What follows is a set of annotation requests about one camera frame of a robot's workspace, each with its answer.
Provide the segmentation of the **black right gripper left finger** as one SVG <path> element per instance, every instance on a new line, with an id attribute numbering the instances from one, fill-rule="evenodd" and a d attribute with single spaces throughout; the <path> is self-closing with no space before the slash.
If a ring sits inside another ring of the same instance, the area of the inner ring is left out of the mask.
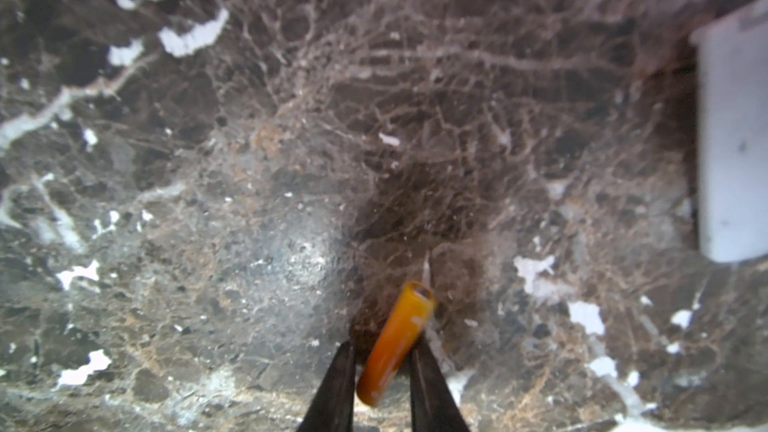
<path id="1" fill-rule="evenodd" d="M 350 341 L 343 342 L 326 371 L 298 432 L 352 432 L 356 359 Z"/>

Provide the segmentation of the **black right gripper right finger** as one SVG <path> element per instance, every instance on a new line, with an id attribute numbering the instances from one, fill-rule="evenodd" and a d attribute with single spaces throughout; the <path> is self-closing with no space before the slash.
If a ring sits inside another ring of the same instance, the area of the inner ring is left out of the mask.
<path id="1" fill-rule="evenodd" d="M 413 432 L 470 431 L 425 338 L 409 354 L 409 376 Z"/>

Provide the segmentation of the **orange battery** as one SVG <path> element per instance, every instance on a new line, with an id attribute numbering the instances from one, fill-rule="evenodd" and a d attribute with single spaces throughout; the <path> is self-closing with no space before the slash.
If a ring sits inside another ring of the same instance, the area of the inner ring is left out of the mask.
<path id="1" fill-rule="evenodd" d="M 356 387 L 358 399 L 369 407 L 382 400 L 437 306 L 433 290 L 418 281 L 407 282 L 369 354 Z"/>

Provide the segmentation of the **white battery cover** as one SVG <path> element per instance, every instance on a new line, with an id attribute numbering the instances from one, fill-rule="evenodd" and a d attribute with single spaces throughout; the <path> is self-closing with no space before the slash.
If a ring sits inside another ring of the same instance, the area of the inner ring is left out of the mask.
<path id="1" fill-rule="evenodd" d="M 717 263 L 767 253 L 767 0 L 698 29 L 698 239 Z"/>

